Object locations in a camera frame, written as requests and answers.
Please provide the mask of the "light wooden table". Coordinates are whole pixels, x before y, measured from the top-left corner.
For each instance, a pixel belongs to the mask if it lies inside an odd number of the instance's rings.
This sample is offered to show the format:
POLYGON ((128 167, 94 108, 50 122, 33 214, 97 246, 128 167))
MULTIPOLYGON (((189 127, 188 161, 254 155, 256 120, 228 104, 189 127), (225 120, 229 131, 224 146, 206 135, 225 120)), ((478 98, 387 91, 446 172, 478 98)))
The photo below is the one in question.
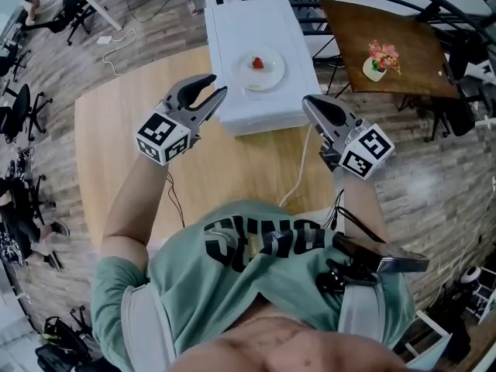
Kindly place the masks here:
MULTIPOLYGON (((124 74, 75 103, 75 153, 84 217, 99 244, 109 209, 138 157, 135 134, 177 81, 211 70, 208 47, 177 53, 124 74)), ((305 127, 230 136, 216 118, 201 140, 170 165, 179 206, 164 193, 151 239, 162 243, 183 225, 239 199, 284 204, 320 219, 335 199, 321 138, 305 127)))

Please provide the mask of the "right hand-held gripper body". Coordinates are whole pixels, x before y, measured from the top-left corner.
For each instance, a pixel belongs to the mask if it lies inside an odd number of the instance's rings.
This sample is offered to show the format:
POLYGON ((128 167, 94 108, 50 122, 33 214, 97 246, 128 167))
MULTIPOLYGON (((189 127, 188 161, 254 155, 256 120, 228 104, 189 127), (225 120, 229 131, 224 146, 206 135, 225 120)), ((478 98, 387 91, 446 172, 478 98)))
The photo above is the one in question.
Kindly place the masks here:
POLYGON ((378 124, 357 120, 344 137, 326 139, 319 155, 331 171, 341 167, 366 180, 393 152, 394 144, 378 124))

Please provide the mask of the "potted pink flowers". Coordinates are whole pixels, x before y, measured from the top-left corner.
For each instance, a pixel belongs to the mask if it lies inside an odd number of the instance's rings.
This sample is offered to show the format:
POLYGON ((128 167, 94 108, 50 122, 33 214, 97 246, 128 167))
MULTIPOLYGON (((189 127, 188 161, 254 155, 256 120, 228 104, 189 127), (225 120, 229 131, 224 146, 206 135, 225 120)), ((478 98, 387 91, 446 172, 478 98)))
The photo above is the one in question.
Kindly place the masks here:
POLYGON ((369 57, 364 61, 362 72, 374 82, 378 82, 388 70, 401 74, 399 54, 393 44, 373 40, 369 44, 369 57))

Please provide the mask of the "person's right forearm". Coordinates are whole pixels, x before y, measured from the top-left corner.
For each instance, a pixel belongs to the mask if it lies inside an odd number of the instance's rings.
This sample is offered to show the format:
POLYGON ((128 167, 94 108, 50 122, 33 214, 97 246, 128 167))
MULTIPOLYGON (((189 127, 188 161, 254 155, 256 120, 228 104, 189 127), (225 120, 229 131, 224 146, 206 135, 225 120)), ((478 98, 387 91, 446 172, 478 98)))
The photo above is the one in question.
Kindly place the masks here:
POLYGON ((343 190, 344 208, 388 243, 388 230, 372 177, 363 180, 355 174, 344 171, 343 190))

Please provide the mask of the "white fan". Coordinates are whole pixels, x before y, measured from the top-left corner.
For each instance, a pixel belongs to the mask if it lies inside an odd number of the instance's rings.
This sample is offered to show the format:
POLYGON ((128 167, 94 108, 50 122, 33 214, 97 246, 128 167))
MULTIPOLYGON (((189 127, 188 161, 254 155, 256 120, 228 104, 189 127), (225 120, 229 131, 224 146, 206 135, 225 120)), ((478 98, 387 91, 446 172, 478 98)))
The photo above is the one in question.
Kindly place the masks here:
POLYGON ((481 269, 479 267, 470 267, 460 277, 460 283, 463 285, 472 284, 478 280, 480 275, 481 269))

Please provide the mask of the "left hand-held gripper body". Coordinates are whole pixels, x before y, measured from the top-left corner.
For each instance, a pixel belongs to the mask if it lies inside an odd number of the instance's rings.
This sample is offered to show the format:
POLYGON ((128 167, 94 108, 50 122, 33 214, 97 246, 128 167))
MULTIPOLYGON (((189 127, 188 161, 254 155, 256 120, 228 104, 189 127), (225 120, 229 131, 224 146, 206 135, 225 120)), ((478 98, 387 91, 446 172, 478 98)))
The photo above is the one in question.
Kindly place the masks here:
POLYGON ((184 107, 164 99, 136 132, 136 145, 144 156, 161 166, 168 165, 200 139, 201 106, 184 107))

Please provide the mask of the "dark wooden table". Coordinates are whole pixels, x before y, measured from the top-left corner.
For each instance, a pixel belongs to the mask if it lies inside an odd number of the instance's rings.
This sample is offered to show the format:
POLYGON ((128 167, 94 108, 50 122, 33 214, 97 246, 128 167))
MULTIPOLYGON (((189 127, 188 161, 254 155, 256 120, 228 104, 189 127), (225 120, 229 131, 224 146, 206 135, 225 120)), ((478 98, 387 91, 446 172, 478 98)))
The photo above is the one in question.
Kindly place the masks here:
POLYGON ((446 75, 446 56, 430 26, 413 19, 348 2, 321 2, 348 76, 356 92, 458 98, 446 75), (388 43, 399 54, 401 71, 388 69, 379 81, 363 73, 373 41, 388 43))

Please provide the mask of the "white box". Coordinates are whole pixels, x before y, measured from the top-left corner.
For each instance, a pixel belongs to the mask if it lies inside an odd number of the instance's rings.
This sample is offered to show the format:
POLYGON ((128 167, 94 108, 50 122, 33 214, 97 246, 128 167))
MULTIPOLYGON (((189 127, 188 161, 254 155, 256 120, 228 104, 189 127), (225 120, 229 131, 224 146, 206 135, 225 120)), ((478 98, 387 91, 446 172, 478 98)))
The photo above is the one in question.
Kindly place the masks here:
POLYGON ((308 124, 301 102, 320 92, 312 57, 288 0, 247 0, 205 9, 215 86, 228 88, 216 110, 224 129, 243 136, 308 124), (285 62, 282 81, 268 91, 248 91, 232 75, 243 52, 266 45, 285 62))

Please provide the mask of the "black bag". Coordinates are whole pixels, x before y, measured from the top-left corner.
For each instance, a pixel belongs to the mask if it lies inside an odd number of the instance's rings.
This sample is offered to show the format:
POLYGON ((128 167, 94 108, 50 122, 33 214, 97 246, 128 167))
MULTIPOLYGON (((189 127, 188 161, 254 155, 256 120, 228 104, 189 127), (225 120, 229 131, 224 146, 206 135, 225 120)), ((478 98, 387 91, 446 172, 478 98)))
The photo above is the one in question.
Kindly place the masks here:
POLYGON ((70 311, 79 330, 72 329, 59 316, 46 319, 41 335, 44 344, 35 350, 42 372, 101 372, 100 360, 93 359, 91 349, 84 341, 84 337, 92 337, 92 334, 83 311, 84 306, 81 306, 79 317, 74 308, 70 311))

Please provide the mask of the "person's left forearm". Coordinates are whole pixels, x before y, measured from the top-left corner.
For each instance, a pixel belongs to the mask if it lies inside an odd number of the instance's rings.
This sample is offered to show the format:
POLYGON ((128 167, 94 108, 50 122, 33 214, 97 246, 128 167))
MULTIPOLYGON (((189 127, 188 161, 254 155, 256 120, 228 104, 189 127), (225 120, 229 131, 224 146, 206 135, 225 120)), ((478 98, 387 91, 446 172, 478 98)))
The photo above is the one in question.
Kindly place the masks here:
POLYGON ((143 246, 148 244, 167 174, 167 165, 161 166, 143 155, 138 157, 108 214, 103 245, 119 237, 143 246))

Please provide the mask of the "black device box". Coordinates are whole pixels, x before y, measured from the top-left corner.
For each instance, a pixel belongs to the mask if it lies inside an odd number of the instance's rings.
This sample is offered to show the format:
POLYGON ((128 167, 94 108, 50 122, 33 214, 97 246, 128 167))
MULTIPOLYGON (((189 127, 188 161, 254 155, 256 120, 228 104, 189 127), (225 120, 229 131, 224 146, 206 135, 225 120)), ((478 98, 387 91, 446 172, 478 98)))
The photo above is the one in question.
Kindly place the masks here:
POLYGON ((429 259, 419 253, 391 243, 348 237, 342 232, 335 232, 332 245, 353 262, 375 273, 420 273, 429 266, 429 259))

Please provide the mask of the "black clamp mount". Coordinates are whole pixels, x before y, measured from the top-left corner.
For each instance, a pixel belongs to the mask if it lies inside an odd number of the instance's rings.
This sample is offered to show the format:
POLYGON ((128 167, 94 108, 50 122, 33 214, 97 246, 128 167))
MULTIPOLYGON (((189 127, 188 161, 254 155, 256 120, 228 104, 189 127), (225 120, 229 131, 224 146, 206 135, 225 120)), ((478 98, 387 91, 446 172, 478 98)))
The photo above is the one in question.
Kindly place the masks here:
POLYGON ((373 273, 353 260, 348 264, 342 264, 327 259, 325 264, 329 270, 319 273, 315 278, 315 285, 321 293, 343 295, 349 285, 370 287, 377 283, 373 273))

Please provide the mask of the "white plate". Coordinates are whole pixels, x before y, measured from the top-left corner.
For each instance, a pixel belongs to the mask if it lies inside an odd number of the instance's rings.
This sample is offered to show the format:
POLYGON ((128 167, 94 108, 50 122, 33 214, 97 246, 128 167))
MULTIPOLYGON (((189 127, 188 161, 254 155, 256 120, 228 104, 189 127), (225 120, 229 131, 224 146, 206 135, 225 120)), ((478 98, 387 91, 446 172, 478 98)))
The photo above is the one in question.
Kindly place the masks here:
POLYGON ((285 73, 284 58, 266 45, 255 46, 243 51, 232 64, 232 75, 242 88, 248 91, 268 91, 277 86, 285 73), (252 68, 252 59, 260 57, 263 70, 252 68))

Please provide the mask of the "person's green T-shirt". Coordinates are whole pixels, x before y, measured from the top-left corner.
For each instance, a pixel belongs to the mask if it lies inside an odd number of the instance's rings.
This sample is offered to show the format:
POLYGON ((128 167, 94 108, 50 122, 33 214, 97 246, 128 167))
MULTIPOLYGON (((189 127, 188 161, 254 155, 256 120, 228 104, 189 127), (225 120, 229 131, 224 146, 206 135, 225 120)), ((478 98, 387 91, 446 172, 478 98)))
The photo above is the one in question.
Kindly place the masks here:
MULTIPOLYGON (((122 237, 101 252, 92 282, 93 334, 121 372, 168 372, 193 346, 264 316, 341 333, 343 296, 315 285, 327 259, 344 260, 332 231, 280 208, 254 201, 223 206, 153 256, 122 237)), ((398 274, 382 277, 378 291, 383 332, 372 340, 394 352, 415 307, 398 274)))

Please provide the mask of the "black office chair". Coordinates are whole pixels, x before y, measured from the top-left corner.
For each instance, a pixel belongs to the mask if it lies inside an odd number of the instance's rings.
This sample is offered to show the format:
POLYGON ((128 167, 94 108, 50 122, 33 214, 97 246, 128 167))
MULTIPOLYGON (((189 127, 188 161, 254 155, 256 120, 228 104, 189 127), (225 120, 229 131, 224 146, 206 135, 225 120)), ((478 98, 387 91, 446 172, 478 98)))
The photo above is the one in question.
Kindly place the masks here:
POLYGON ((27 138, 31 142, 35 139, 33 129, 44 134, 46 129, 42 128, 38 115, 48 105, 53 102, 52 98, 39 103, 41 98, 45 98, 43 92, 39 92, 34 101, 31 101, 31 90, 28 84, 24 84, 18 92, 14 92, 7 86, 5 92, 13 95, 15 100, 12 107, 0 106, 0 135, 3 135, 7 144, 14 143, 17 137, 23 132, 24 124, 27 124, 27 138))
POLYGON ((22 20, 22 28, 25 31, 35 29, 48 29, 52 33, 61 33, 66 28, 71 29, 67 38, 67 45, 72 45, 72 37, 76 30, 81 27, 88 35, 90 32, 85 20, 96 11, 85 0, 40 0, 38 9, 41 23, 34 26, 26 26, 25 19, 22 20))
POLYGON ((481 42, 477 37, 456 37, 448 63, 443 65, 443 70, 449 83, 455 86, 458 98, 431 97, 432 104, 429 111, 434 113, 434 119, 432 135, 425 138, 426 142, 432 142, 436 138, 436 130, 440 122, 445 128, 443 137, 447 137, 450 133, 463 136, 471 131, 476 122, 471 102, 483 102, 492 114, 492 119, 496 119, 496 97, 491 97, 482 88, 478 89, 476 95, 467 97, 460 86, 460 80, 465 75, 474 47, 481 47, 481 42))

